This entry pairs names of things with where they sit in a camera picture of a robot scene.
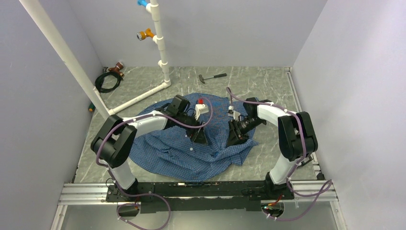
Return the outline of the blue checkered shirt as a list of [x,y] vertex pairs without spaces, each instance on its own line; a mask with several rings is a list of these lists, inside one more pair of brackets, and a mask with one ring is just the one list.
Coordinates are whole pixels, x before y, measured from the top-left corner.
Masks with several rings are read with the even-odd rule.
[[191,142],[186,137],[185,129],[174,126],[135,138],[129,158],[151,173],[190,182],[211,179],[232,164],[241,166],[251,149],[258,144],[253,140],[255,131],[247,133],[248,140],[245,143],[228,147],[229,99],[205,93],[185,96],[191,106],[195,106],[203,97],[209,99],[214,109],[213,117],[209,113],[200,117],[203,122],[210,121],[203,129],[207,145]]

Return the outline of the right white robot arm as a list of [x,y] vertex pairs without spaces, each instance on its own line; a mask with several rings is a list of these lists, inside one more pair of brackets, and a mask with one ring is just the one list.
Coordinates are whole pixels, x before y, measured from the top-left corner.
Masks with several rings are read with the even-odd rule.
[[229,121],[227,146],[240,145],[249,139],[248,132],[260,124],[271,123],[278,128],[280,156],[275,166],[266,174],[264,194],[277,198],[287,187],[293,172],[308,154],[318,148],[309,113],[292,112],[269,100],[248,98],[243,101],[247,116]]

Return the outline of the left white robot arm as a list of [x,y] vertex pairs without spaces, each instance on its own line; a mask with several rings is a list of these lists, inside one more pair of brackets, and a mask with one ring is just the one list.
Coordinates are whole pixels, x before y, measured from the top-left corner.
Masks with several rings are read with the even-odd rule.
[[203,103],[195,105],[193,115],[187,113],[191,103],[185,97],[176,95],[171,103],[147,114],[130,118],[111,115],[107,118],[90,148],[96,154],[96,164],[107,169],[123,200],[132,201],[139,194],[138,180],[127,162],[136,138],[178,126],[185,129],[191,142],[208,143],[203,128],[209,123],[200,122],[199,117],[206,113],[212,116],[214,112],[209,99],[204,97],[202,100]]

